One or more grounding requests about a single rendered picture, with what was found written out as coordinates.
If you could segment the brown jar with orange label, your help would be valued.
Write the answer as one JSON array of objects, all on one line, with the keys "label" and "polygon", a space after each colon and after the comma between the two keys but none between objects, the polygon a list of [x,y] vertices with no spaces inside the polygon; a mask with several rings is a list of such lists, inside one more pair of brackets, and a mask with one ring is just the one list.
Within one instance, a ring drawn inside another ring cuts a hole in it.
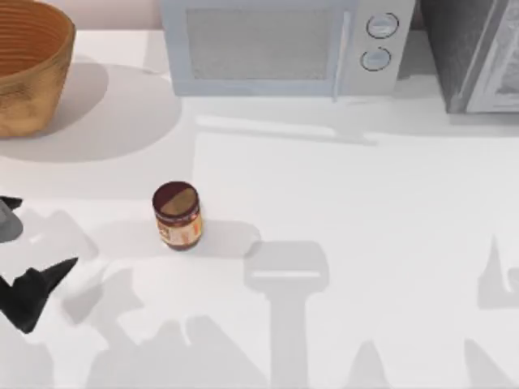
[{"label": "brown jar with orange label", "polygon": [[161,240],[174,250],[189,250],[203,233],[199,194],[192,184],[166,182],[157,188],[152,207]]}]

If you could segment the microwave oven door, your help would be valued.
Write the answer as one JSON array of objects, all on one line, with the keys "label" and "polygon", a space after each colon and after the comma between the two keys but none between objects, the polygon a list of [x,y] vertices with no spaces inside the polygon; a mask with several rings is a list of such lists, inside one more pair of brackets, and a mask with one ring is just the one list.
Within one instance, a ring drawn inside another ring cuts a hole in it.
[{"label": "microwave oven door", "polygon": [[179,96],[329,96],[357,0],[160,0]]}]

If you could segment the round microwave knob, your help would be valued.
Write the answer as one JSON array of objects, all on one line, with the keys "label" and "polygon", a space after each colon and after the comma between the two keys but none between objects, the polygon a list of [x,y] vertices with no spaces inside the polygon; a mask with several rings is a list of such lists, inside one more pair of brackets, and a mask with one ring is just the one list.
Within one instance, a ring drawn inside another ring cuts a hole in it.
[{"label": "round microwave knob", "polygon": [[391,61],[391,52],[382,46],[365,51],[360,57],[360,65],[369,72],[382,71],[391,64]]},{"label": "round microwave knob", "polygon": [[393,13],[373,15],[368,21],[366,30],[374,39],[391,37],[399,28],[399,19]]}]

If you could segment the pale microwave oven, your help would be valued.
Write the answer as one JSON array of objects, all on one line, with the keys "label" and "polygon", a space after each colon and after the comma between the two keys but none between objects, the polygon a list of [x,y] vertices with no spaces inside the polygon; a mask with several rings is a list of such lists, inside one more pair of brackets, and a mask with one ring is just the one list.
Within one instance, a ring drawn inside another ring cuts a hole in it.
[{"label": "pale microwave oven", "polygon": [[[405,43],[414,13],[415,0],[357,0],[350,22],[341,91],[343,96],[384,96],[392,92],[397,81]],[[393,13],[399,19],[398,30],[389,38],[374,39],[366,30],[367,21],[382,13]],[[365,51],[382,46],[392,54],[391,64],[382,71],[365,71],[360,57]]]}]

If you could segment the pale grey rounded box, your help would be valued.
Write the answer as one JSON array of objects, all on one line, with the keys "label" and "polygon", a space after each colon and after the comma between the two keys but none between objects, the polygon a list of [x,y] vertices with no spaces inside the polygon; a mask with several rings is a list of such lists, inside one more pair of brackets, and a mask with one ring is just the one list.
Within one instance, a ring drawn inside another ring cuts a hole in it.
[{"label": "pale grey rounded box", "polygon": [[0,200],[0,244],[14,241],[23,231],[20,218]]}]

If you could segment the woven wooden basket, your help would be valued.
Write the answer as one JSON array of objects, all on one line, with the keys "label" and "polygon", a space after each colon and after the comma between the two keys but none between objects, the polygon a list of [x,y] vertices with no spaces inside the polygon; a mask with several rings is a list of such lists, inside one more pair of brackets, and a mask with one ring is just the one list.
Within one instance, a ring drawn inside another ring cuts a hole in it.
[{"label": "woven wooden basket", "polygon": [[76,26],[38,0],[0,0],[0,139],[44,130],[71,65]]}]

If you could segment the grey cabinet door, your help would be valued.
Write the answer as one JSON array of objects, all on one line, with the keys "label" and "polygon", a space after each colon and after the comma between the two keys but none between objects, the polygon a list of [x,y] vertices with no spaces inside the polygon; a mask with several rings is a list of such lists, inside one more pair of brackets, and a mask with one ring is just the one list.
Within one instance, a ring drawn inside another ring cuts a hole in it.
[{"label": "grey cabinet door", "polygon": [[495,0],[474,66],[468,113],[519,113],[519,0]]}]

